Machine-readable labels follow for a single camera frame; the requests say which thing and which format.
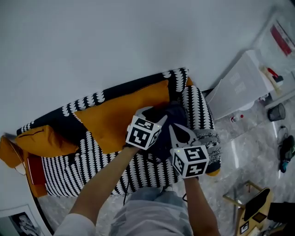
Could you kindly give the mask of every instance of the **person's right arm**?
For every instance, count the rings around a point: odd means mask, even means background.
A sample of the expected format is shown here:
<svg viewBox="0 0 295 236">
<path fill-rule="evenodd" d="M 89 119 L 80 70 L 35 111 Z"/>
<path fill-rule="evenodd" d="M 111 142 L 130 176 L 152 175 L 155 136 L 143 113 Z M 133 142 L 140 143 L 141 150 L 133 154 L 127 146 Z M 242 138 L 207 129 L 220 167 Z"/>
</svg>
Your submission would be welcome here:
<svg viewBox="0 0 295 236">
<path fill-rule="evenodd" d="M 196 178 L 184 179 L 188 200 L 189 223 L 194 236 L 219 236 L 216 217 L 210 208 L 199 181 Z"/>
</svg>

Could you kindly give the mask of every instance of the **wooden chair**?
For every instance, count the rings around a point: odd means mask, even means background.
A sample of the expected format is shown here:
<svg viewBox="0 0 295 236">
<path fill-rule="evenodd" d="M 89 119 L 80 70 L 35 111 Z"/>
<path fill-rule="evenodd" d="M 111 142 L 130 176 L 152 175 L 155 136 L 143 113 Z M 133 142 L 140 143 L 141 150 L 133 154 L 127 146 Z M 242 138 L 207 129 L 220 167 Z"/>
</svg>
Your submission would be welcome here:
<svg viewBox="0 0 295 236">
<path fill-rule="evenodd" d="M 223 195 L 224 199 L 239 207 L 236 221 L 236 236 L 246 236 L 255 227 L 259 230 L 263 228 L 273 198 L 273 193 L 269 188 L 262 189 L 251 181 L 247 181 L 245 184 L 249 186 L 249 192 L 251 186 L 259 191 L 259 193 L 245 205 Z"/>
</svg>

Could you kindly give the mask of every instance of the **tile floor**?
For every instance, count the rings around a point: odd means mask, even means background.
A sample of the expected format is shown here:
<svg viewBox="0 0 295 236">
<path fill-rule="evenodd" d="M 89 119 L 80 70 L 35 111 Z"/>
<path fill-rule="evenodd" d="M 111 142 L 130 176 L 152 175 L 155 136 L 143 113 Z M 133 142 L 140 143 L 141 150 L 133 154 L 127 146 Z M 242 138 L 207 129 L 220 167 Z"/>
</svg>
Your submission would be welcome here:
<svg viewBox="0 0 295 236">
<path fill-rule="evenodd" d="M 236 196 L 242 203 L 247 202 L 256 192 L 247 193 L 242 186 L 251 180 L 261 187 L 270 187 L 274 202 L 295 201 L 295 188 L 292 172 L 295 160 L 289 163 L 286 173 L 278 171 L 277 137 L 283 135 L 279 127 L 283 124 L 289 134 L 295 135 L 295 97 L 284 102 L 286 119 L 269 122 L 263 106 L 256 102 L 248 111 L 242 112 L 244 119 L 230 122 L 230 116 L 215 121 L 222 140 L 222 168 L 216 177 L 202 176 L 200 183 L 204 194 L 213 209 L 220 234 L 231 236 L 235 227 L 235 207 L 224 201 L 223 194 Z M 173 186 L 179 196 L 184 194 L 183 182 Z M 40 205 L 54 230 L 67 215 L 76 198 L 44 196 L 39 198 Z M 111 220 L 123 206 L 123 197 L 110 197 L 100 211 L 96 225 L 97 235 L 108 235 Z"/>
</svg>

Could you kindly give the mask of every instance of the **bottle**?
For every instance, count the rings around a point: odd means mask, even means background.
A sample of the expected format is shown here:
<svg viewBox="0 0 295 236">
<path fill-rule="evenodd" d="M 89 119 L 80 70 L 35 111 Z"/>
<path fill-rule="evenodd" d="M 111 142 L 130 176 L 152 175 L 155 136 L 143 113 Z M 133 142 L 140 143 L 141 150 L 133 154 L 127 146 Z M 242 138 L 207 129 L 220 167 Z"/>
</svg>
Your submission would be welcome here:
<svg viewBox="0 0 295 236">
<path fill-rule="evenodd" d="M 232 116 L 231 118 L 230 118 L 230 121 L 231 122 L 236 122 L 236 121 L 238 121 L 238 120 L 240 120 L 240 119 L 242 119 L 242 118 L 244 118 L 244 115 L 235 115 L 235 116 Z"/>
</svg>

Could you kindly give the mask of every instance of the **black trash bin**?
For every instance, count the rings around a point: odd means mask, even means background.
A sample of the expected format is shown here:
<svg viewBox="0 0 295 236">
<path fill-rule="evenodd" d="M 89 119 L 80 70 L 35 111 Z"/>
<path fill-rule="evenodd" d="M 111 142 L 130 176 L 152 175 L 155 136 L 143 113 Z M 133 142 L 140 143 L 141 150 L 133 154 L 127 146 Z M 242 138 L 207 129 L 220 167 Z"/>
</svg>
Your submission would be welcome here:
<svg viewBox="0 0 295 236">
<path fill-rule="evenodd" d="M 284 120 L 286 117 L 285 107 L 282 103 L 271 108 L 267 112 L 268 119 L 270 121 Z"/>
</svg>

